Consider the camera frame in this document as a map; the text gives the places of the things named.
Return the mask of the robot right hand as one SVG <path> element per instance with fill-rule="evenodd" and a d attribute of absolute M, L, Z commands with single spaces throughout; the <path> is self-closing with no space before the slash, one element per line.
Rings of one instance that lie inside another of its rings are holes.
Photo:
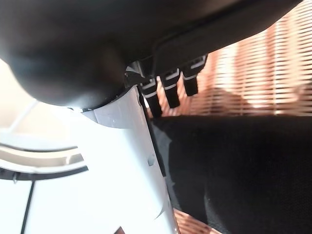
<path fill-rule="evenodd" d="M 187 94 L 207 55 L 269 28 L 296 0 L 3 0 L 0 57 L 36 100 L 74 111 L 97 201 L 127 234 L 179 229 L 144 101 Z"/>

